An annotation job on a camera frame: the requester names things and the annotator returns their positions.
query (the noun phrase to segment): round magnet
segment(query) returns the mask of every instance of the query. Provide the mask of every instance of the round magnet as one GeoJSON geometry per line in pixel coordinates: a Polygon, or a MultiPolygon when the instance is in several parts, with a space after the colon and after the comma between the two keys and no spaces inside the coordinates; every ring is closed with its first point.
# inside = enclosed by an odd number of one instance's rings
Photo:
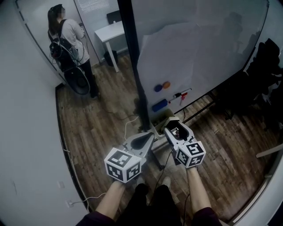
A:
{"type": "Polygon", "coordinates": [[[165,82],[163,83],[163,88],[167,89],[170,87],[170,85],[171,85],[170,82],[165,82]]]}
{"type": "Polygon", "coordinates": [[[160,85],[160,84],[158,84],[158,85],[156,85],[156,86],[154,87],[154,91],[155,91],[155,92],[159,92],[160,90],[162,90],[162,88],[163,88],[163,86],[160,85]]]}

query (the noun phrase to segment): trash can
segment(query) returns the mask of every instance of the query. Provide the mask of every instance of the trash can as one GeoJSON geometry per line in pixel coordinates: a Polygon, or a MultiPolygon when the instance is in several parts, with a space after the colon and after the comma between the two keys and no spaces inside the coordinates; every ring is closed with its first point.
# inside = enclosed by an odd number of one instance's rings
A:
{"type": "MultiPolygon", "coordinates": [[[[114,56],[114,59],[115,59],[116,63],[118,63],[117,51],[112,50],[112,53],[113,53],[113,56],[114,56]]],[[[113,63],[112,63],[112,60],[111,60],[111,57],[110,57],[110,54],[109,54],[108,51],[104,54],[104,58],[105,58],[107,64],[108,64],[109,66],[112,66],[112,67],[113,67],[113,63]]]]}

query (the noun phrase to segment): dark purple sleeve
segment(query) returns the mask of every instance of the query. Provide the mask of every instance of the dark purple sleeve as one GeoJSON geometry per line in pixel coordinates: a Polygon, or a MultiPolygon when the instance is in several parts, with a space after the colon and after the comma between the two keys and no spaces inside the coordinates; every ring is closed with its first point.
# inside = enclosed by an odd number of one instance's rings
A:
{"type": "Polygon", "coordinates": [[[76,226],[113,226],[114,224],[114,220],[95,211],[85,215],[76,226]]]}
{"type": "Polygon", "coordinates": [[[216,213],[210,208],[206,207],[195,213],[191,223],[192,226],[222,226],[216,213]]]}

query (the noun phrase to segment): black backpack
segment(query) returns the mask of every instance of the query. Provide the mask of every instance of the black backpack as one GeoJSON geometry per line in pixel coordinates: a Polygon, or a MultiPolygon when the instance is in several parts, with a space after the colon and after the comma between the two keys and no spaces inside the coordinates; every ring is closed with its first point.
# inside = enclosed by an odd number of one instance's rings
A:
{"type": "Polygon", "coordinates": [[[57,38],[52,38],[48,31],[51,41],[49,46],[50,55],[56,61],[62,72],[66,72],[78,66],[78,51],[64,38],[62,38],[62,28],[66,20],[60,22],[60,29],[57,38]]]}

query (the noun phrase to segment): black pants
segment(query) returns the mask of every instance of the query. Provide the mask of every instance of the black pants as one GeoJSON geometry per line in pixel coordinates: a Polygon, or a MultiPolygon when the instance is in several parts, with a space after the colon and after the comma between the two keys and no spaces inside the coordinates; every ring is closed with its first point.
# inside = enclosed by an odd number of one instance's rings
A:
{"type": "Polygon", "coordinates": [[[90,66],[89,60],[84,64],[80,65],[80,68],[84,71],[85,77],[87,77],[90,86],[90,96],[96,97],[98,94],[98,86],[96,84],[95,76],[92,74],[92,67],[90,66]]]}
{"type": "Polygon", "coordinates": [[[170,225],[181,226],[180,214],[166,185],[158,187],[153,197],[153,204],[146,206],[148,187],[140,184],[136,187],[132,199],[116,224],[119,226],[170,225]]]}

